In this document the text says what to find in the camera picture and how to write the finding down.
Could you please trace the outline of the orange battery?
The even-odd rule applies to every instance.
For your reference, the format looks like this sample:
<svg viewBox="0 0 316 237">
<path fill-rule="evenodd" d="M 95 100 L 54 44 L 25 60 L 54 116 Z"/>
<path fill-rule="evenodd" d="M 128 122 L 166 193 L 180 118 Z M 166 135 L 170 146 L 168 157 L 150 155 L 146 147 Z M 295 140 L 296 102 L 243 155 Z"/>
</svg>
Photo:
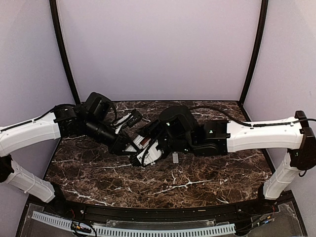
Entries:
<svg viewBox="0 0 316 237">
<path fill-rule="evenodd" d="M 145 137 L 145 138 L 143 138 L 143 139 L 141 140 L 140 145 L 141 145 L 142 147 L 145 147 L 145 146 L 147 146 L 147 144 L 150 142 L 150 140 L 151 140 L 151 138 Z"/>
</svg>

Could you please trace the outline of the white battery cover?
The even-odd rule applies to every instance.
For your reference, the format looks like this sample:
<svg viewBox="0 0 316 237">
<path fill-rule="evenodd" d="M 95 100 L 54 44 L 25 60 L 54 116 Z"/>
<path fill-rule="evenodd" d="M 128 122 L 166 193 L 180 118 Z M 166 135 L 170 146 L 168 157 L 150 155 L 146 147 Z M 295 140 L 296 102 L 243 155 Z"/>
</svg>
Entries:
<svg viewBox="0 0 316 237">
<path fill-rule="evenodd" d="M 176 152 L 172 153 L 172 161 L 173 163 L 179 163 L 178 153 Z"/>
</svg>

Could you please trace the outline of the white remote control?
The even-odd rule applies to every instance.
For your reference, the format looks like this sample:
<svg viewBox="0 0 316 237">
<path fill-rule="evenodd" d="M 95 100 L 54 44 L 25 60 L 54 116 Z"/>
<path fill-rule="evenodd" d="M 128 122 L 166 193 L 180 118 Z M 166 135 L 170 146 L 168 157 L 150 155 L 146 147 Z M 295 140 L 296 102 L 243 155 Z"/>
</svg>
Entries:
<svg viewBox="0 0 316 237">
<path fill-rule="evenodd" d="M 127 152 L 136 152 L 140 149 L 146 148 L 146 146 L 151 141 L 150 136 L 142 137 L 141 135 L 138 135 L 131 144 L 129 144 L 125 151 Z"/>
</svg>

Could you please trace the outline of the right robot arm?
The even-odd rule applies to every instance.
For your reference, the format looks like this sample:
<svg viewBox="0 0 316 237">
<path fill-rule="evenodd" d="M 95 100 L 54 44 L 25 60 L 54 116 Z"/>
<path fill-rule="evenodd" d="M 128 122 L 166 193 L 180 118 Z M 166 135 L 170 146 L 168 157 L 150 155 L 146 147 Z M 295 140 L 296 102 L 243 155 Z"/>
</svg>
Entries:
<svg viewBox="0 0 316 237">
<path fill-rule="evenodd" d="M 171 106 L 139 131 L 141 166 L 154 163 L 171 152 L 195 156 L 221 156 L 252 149 L 285 148 L 282 163 L 258 191 L 252 210 L 263 214 L 302 171 L 316 164 L 316 137 L 303 111 L 293 117 L 243 122 L 231 116 L 198 124 L 187 106 Z"/>
</svg>

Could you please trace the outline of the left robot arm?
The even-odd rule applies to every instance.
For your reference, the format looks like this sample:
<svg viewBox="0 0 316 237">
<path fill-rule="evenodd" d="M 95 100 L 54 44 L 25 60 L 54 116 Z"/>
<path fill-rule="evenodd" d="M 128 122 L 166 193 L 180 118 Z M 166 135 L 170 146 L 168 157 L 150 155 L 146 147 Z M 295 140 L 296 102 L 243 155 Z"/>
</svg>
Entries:
<svg viewBox="0 0 316 237">
<path fill-rule="evenodd" d="M 0 181 L 10 184 L 45 203 L 59 215 L 66 215 L 70 205 L 64 199 L 59 185 L 47 182 L 22 168 L 11 156 L 11 152 L 46 141 L 70 136 L 86 135 L 106 145 L 111 154 L 133 155 L 127 151 L 132 139 L 122 131 L 142 119 L 137 110 L 113 121 L 106 121 L 109 110 L 115 111 L 114 103 L 107 97 L 92 92 L 85 102 L 78 105 L 61 104 L 40 117 L 0 129 Z"/>
</svg>

